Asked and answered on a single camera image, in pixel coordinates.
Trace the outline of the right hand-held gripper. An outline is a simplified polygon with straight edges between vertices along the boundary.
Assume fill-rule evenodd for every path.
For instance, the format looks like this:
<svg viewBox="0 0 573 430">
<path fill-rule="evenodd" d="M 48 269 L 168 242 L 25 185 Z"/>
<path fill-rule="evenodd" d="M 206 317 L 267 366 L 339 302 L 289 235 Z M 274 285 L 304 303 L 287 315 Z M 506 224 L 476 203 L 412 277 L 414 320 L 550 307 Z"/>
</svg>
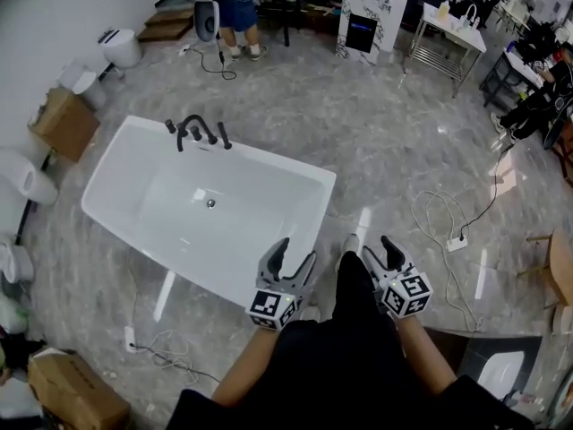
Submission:
<svg viewBox="0 0 573 430">
<path fill-rule="evenodd" d="M 374 298 L 379 308 L 387 309 L 399 319 L 423 312 L 433 295 L 433 288 L 424 272 L 406 260 L 406 252 L 387 236 L 381 236 L 386 251 L 383 266 L 368 246 L 362 249 L 362 260 L 375 285 Z"/>
</svg>

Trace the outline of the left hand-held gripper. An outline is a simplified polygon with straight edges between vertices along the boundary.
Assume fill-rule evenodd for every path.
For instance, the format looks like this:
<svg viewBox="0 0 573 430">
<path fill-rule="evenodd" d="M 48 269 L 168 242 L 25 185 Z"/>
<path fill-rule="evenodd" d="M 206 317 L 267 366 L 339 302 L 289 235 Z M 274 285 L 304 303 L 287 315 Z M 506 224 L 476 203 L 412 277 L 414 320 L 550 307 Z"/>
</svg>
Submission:
<svg viewBox="0 0 573 430">
<path fill-rule="evenodd" d="M 280 277 L 290 239 L 282 238 L 259 260 L 252 302 L 245 312 L 259 327 L 281 331 L 312 293 L 309 285 L 317 254 L 311 251 L 290 277 Z"/>
</svg>

